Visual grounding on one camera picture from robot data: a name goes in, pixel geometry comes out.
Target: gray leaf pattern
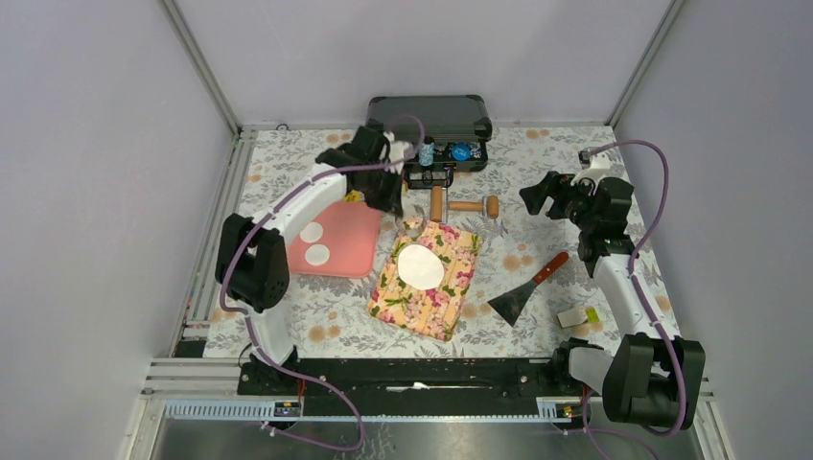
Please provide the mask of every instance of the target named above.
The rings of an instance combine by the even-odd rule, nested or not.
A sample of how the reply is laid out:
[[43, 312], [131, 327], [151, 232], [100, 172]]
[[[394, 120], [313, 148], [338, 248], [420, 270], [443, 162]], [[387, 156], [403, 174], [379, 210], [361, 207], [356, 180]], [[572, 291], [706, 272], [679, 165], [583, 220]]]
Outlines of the gray leaf pattern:
[[[315, 157], [345, 142], [351, 130], [263, 131], [258, 136], [248, 169], [240, 213], [262, 211], [305, 174]], [[552, 128], [500, 128], [487, 145], [489, 164], [482, 172], [455, 176], [449, 199], [479, 200], [499, 197], [500, 215], [488, 219], [476, 213], [449, 212], [448, 224], [483, 238], [475, 278], [467, 295], [468, 308], [449, 342], [410, 333], [371, 317], [369, 295], [395, 241], [395, 220], [382, 217], [382, 230], [373, 271], [359, 280], [291, 275], [282, 302], [290, 306], [290, 333], [302, 357], [546, 357], [560, 341], [575, 335], [612, 352], [620, 340], [604, 295], [579, 263], [578, 229], [567, 221], [530, 216], [519, 189], [536, 184], [547, 171], [577, 172], [577, 153], [615, 140], [610, 128], [576, 126]], [[617, 149], [608, 152], [612, 175], [628, 180]], [[429, 206], [429, 192], [403, 193], [410, 205]], [[629, 232], [638, 240], [645, 231], [638, 203], [633, 200]], [[486, 303], [529, 280], [560, 251], [570, 261], [537, 287], [514, 328]], [[666, 300], [661, 271], [649, 244], [641, 250], [641, 272], [659, 304]], [[600, 324], [561, 330], [556, 314], [575, 306], [594, 307]], [[671, 309], [667, 320], [675, 324]], [[248, 341], [239, 315], [215, 315], [205, 357], [236, 357]]]

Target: pink cutting board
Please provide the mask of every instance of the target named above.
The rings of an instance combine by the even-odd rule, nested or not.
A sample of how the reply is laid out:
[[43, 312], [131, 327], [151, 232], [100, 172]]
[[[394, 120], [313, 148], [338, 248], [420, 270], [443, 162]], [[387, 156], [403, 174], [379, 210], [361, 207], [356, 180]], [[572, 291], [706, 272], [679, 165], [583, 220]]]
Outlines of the pink cutting board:
[[[381, 215], [360, 202], [339, 201], [330, 205], [314, 219], [322, 226], [321, 238], [304, 242], [297, 236], [288, 247], [290, 272], [364, 278], [373, 269]], [[305, 261], [305, 251], [314, 244], [324, 244], [330, 250], [326, 263], [311, 265]]]

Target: gray floor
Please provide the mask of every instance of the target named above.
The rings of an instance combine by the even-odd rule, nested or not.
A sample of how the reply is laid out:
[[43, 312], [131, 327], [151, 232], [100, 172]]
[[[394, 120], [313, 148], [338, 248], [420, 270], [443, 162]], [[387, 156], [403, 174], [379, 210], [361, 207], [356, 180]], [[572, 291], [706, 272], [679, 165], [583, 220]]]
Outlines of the gray floor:
[[[691, 429], [672, 439], [659, 439], [636, 426], [608, 422], [600, 408], [592, 425], [623, 429], [638, 435], [655, 448], [661, 460], [703, 458]], [[556, 429], [547, 424], [375, 423], [365, 426], [367, 441], [363, 448], [342, 454], [280, 436], [271, 438], [267, 431], [259, 430], [257, 423], [167, 420], [161, 428], [153, 460], [602, 458], [587, 436], [541, 434]], [[358, 439], [354, 424], [301, 423], [291, 430], [342, 444]], [[652, 458], [644, 448], [629, 441], [609, 435], [596, 436], [614, 459]]]

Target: wooden hammer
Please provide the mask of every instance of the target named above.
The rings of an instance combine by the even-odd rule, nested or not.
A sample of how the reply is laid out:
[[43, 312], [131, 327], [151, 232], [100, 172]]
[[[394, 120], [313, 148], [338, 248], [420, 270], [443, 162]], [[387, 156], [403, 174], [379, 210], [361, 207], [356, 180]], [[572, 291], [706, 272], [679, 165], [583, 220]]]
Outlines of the wooden hammer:
[[495, 219], [499, 216], [499, 200], [494, 195], [484, 196], [482, 201], [450, 201], [450, 211], [477, 211], [483, 216]]

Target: white wall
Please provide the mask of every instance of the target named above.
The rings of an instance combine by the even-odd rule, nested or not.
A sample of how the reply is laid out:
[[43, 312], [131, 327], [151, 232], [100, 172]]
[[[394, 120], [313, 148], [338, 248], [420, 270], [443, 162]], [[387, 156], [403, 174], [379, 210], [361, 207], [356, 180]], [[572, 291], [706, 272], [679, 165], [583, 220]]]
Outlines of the white wall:
[[179, 0], [244, 123], [363, 122], [472, 94], [497, 121], [609, 115], [669, 0]]
[[229, 135], [151, 0], [0, 6], [0, 458], [113, 458]]
[[[688, 2], [617, 131], [661, 146], [655, 247], [738, 460], [808, 458], [813, 3]], [[651, 218], [660, 167], [625, 159]]]

